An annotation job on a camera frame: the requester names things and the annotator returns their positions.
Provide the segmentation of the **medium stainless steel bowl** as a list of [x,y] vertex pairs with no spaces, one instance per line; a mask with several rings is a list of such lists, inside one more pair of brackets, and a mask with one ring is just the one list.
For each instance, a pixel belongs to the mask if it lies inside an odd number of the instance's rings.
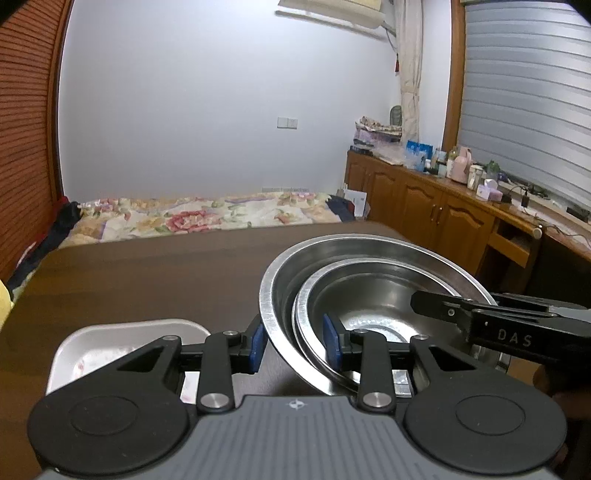
[[324,316],[334,314],[348,330],[366,329],[391,342],[407,343],[418,334],[434,336],[470,353],[473,348],[456,325],[414,312],[411,297],[417,291],[461,296],[473,284],[454,270],[442,273],[431,264],[359,257],[332,262],[312,273],[294,299],[291,326],[304,356],[335,384],[358,389],[358,372],[338,372],[329,366],[322,337]]

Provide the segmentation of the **large stainless steel bowl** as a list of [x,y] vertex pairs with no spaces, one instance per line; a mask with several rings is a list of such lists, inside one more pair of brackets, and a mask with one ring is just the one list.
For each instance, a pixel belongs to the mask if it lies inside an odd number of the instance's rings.
[[[312,365],[297,344],[291,326],[291,309],[304,281],[315,271],[332,262],[359,257],[386,258],[410,261],[420,266],[431,264],[442,273],[446,268],[454,270],[454,280],[466,277],[473,284],[463,287],[462,295],[480,303],[494,304],[491,294],[467,271],[443,256],[412,243],[389,237],[367,234],[335,234],[313,238],[288,248],[273,260],[259,289],[259,312],[270,341],[283,360],[305,382],[328,395],[353,393],[332,382]],[[468,353],[475,359],[502,372],[508,370],[511,358],[505,353],[472,346]]]

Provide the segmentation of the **floral white square plate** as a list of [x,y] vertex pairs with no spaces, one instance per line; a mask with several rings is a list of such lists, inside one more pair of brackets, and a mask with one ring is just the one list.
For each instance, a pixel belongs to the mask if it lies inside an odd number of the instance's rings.
[[166,335],[176,335],[183,345],[188,345],[204,343],[209,332],[204,326],[184,319],[103,324],[79,329],[59,345],[45,394]]

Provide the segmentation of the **wooden sideboard cabinet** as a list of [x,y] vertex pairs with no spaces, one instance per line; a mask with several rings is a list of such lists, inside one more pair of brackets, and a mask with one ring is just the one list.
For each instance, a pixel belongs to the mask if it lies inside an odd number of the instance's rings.
[[348,152],[345,183],[365,192],[370,221],[387,225],[475,275],[492,248],[523,269],[549,238],[588,261],[589,237],[573,235],[523,208],[479,199],[448,179]]

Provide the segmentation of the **pink thermos bottle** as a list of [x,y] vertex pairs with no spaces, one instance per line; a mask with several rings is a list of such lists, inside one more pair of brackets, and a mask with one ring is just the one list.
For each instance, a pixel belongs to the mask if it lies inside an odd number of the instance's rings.
[[472,164],[471,150],[468,147],[460,146],[458,155],[453,160],[450,178],[457,183],[467,185]]

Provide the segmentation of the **blue white box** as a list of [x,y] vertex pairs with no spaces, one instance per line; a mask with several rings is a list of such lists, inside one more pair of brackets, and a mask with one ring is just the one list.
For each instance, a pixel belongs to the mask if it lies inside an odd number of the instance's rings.
[[426,163],[432,158],[433,146],[408,140],[405,145],[405,165],[407,168],[424,172]]

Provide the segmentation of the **stack of folded fabrics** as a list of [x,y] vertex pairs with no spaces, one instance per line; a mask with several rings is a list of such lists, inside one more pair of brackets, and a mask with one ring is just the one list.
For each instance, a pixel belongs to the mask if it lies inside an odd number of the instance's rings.
[[375,150],[400,144],[403,129],[401,125],[382,124],[370,117],[362,116],[356,121],[353,145],[366,150]]

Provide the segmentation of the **grey window blind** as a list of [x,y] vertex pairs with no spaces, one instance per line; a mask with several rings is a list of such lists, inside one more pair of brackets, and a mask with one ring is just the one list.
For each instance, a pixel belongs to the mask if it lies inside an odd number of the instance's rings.
[[553,1],[473,1],[465,14],[460,143],[588,208],[589,22]]

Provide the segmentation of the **dark clothes on bed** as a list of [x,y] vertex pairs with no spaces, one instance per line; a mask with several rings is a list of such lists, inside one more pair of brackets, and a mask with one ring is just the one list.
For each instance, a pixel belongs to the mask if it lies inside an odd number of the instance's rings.
[[55,207],[53,223],[25,250],[8,280],[7,289],[12,300],[16,299],[17,289],[25,284],[41,261],[60,246],[82,217],[79,203],[67,197],[62,197]]

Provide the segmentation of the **yellow plush toy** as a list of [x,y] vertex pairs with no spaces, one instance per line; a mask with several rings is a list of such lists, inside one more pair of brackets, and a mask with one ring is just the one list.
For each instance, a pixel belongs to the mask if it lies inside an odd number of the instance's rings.
[[13,308],[10,292],[2,281],[0,281],[0,328],[4,325]]

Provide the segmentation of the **cream curtain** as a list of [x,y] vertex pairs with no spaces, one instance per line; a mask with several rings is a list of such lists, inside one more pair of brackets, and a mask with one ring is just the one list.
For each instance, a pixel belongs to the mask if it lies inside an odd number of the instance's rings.
[[421,0],[394,1],[394,31],[399,57],[404,141],[419,140],[423,27]]

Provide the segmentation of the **wooden louvered wardrobe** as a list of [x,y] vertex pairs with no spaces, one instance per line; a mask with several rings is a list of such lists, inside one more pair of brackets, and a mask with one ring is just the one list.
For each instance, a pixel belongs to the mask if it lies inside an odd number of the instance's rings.
[[64,201],[58,88],[71,1],[1,3],[1,279]]

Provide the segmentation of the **white wall switch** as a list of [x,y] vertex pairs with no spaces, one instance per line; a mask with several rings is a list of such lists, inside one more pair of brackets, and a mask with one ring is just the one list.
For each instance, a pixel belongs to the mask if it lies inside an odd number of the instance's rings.
[[298,120],[290,117],[279,117],[276,120],[277,129],[297,130]]

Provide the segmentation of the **wall air conditioner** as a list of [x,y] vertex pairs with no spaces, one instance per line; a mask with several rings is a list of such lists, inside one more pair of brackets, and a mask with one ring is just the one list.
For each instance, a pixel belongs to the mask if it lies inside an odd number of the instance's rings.
[[381,1],[280,0],[280,7],[306,11],[346,21],[369,29],[378,29],[386,21]]

